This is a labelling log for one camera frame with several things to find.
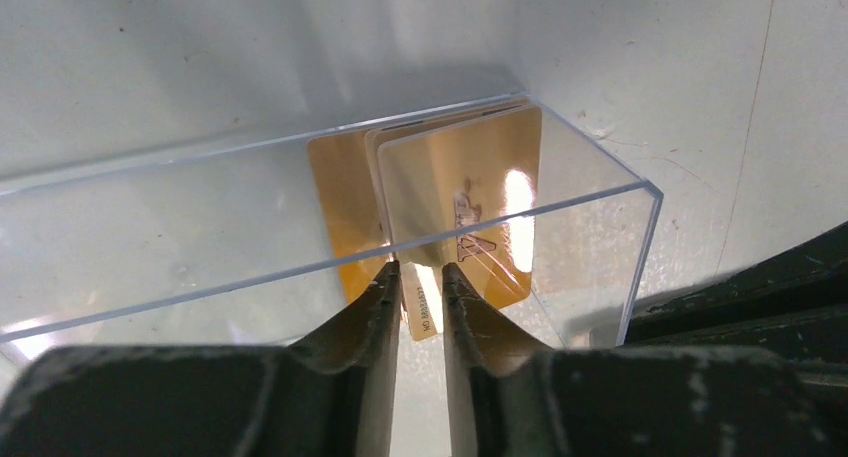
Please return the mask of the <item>clear plastic card box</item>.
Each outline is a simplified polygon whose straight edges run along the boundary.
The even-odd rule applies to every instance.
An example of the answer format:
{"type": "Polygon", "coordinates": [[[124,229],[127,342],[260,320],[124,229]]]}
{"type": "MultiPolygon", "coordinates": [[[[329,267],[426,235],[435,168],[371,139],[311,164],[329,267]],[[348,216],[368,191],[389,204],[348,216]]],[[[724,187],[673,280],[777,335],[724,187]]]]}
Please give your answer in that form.
{"type": "Polygon", "coordinates": [[[622,343],[662,192],[506,94],[1,183],[1,346],[288,343],[400,264],[402,327],[443,328],[458,265],[568,346],[622,343]]]}

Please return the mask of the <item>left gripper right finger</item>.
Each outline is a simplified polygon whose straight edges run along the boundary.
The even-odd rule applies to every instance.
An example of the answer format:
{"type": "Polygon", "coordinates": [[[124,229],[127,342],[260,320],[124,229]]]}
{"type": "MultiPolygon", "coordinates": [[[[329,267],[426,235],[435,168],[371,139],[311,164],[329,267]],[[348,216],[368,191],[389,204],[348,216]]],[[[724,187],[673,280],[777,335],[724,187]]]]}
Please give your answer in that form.
{"type": "Polygon", "coordinates": [[[456,456],[843,456],[789,364],[751,346],[554,349],[442,269],[456,456]]]}

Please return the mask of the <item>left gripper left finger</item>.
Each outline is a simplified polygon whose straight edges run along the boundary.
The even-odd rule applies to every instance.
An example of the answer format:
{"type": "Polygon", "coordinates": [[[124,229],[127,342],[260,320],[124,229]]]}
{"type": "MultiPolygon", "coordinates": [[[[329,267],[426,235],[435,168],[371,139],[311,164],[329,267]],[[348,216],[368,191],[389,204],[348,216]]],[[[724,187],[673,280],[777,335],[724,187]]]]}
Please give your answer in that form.
{"type": "Polygon", "coordinates": [[[288,346],[65,346],[1,406],[5,456],[385,456],[401,300],[389,262],[288,346]]]}

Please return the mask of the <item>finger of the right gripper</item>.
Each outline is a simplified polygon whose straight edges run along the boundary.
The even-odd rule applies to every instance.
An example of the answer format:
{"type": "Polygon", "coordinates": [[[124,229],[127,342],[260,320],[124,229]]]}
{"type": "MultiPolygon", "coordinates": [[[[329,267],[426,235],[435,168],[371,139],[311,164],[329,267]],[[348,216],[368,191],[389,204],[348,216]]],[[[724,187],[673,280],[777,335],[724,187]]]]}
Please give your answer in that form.
{"type": "Polygon", "coordinates": [[[847,226],[636,311],[628,345],[767,349],[808,375],[847,375],[847,226]]]}

